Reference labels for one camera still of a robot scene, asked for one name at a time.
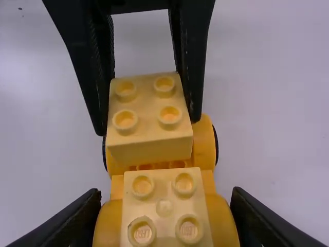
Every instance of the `worn yellow plastic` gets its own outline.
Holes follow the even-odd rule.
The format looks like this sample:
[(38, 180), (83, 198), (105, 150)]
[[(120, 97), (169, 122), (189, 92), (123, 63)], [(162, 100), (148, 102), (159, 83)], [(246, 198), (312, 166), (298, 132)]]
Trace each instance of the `worn yellow plastic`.
[(213, 170), (216, 161), (216, 149), (214, 132), (210, 118), (203, 114), (199, 122), (192, 124), (192, 129), (193, 149), (190, 159), (174, 162), (119, 166), (111, 155), (111, 152), (106, 149), (106, 165), (109, 175), (112, 177), (113, 175), (123, 175), (125, 171), (182, 167), (199, 167), (201, 170)]
[(213, 246), (200, 168), (126, 172), (120, 246)]
[[(202, 170), (201, 174), (213, 246), (239, 247), (232, 213), (226, 200), (216, 193), (212, 171)], [(98, 215), (93, 247), (120, 246), (123, 175), (113, 176), (111, 187), (111, 200), (102, 206)]]
[(192, 144), (177, 72), (111, 81), (106, 148), (117, 167), (187, 160)]

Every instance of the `plastic brick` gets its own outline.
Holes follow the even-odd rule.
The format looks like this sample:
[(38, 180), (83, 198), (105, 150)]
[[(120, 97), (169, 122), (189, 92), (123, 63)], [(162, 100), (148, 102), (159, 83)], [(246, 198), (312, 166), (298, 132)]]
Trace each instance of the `plastic brick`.
[(106, 147), (118, 166), (188, 160), (192, 145), (178, 73), (111, 81)]
[(200, 168), (124, 174), (120, 246), (213, 246)]

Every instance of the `yellow duplo brick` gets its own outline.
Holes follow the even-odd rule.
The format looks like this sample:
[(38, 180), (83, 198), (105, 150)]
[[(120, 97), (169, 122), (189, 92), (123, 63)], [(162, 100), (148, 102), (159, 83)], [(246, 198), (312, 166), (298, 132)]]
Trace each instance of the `yellow duplo brick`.
[(192, 145), (178, 73), (111, 81), (106, 148), (117, 166), (188, 160)]
[(213, 246), (200, 168), (127, 171), (120, 246)]

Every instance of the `white surface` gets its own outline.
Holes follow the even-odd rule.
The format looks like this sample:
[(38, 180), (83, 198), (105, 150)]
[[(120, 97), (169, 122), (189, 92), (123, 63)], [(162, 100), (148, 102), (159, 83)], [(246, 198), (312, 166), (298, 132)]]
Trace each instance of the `white surface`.
[[(217, 191), (229, 200), (242, 186), (325, 244), (328, 8), (327, 0), (218, 1), (203, 108), (220, 139)], [(174, 69), (165, 11), (114, 24), (117, 76)], [(89, 188), (108, 199), (101, 138), (41, 1), (0, 0), (0, 114), (0, 246)]]

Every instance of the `black tire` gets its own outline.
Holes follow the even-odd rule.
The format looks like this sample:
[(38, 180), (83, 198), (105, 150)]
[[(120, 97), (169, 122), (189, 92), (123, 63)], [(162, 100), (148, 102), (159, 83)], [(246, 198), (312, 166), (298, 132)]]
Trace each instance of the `black tire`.
[(106, 154), (105, 154), (105, 140), (106, 140), (106, 136), (103, 137), (103, 142), (102, 142), (102, 153), (103, 153), (103, 163), (104, 163), (104, 167), (105, 167), (105, 170), (107, 171), (107, 165), (106, 165)]
[(216, 163), (215, 163), (215, 165), (217, 165), (220, 150), (219, 150), (219, 146), (218, 146), (218, 137), (217, 137), (217, 133), (216, 133), (216, 129), (215, 129), (214, 125), (212, 125), (212, 129), (214, 131), (214, 136), (215, 136), (215, 148), (216, 148)]

